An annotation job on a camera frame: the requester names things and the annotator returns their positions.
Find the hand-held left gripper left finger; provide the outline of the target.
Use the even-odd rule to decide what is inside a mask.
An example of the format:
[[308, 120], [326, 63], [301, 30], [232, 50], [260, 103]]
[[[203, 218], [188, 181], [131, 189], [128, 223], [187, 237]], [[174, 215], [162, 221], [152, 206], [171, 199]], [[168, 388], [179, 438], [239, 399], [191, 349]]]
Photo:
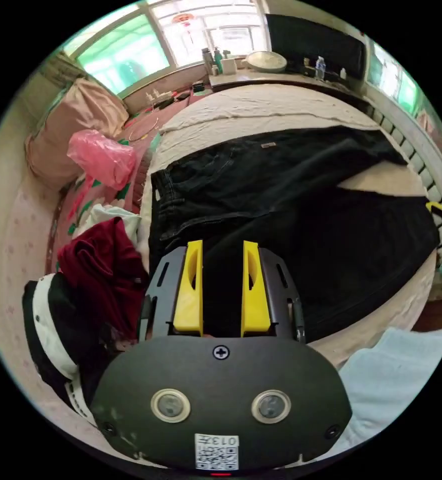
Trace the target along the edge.
[[180, 335], [203, 335], [203, 241], [190, 241], [184, 255], [173, 327]]

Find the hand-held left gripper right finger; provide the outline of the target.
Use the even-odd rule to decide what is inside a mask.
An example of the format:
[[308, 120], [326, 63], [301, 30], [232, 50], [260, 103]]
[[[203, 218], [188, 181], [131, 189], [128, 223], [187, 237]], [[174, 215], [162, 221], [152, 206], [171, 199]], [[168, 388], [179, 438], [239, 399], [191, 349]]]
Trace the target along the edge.
[[240, 334], [242, 337], [265, 335], [271, 328], [271, 318], [259, 246], [256, 242], [243, 242], [242, 264]]

